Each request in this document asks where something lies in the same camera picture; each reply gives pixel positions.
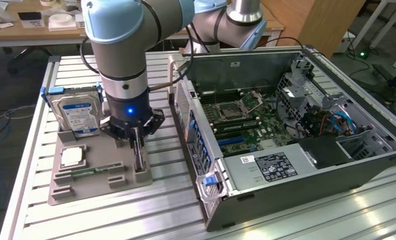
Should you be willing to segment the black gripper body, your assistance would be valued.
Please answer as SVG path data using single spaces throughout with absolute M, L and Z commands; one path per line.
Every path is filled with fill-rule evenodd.
M 107 102 L 109 106 L 111 116 L 121 122 L 143 126 L 147 130 L 149 128 L 149 119 L 153 115 L 149 105 L 149 89 L 128 99 L 121 99 L 107 94 Z

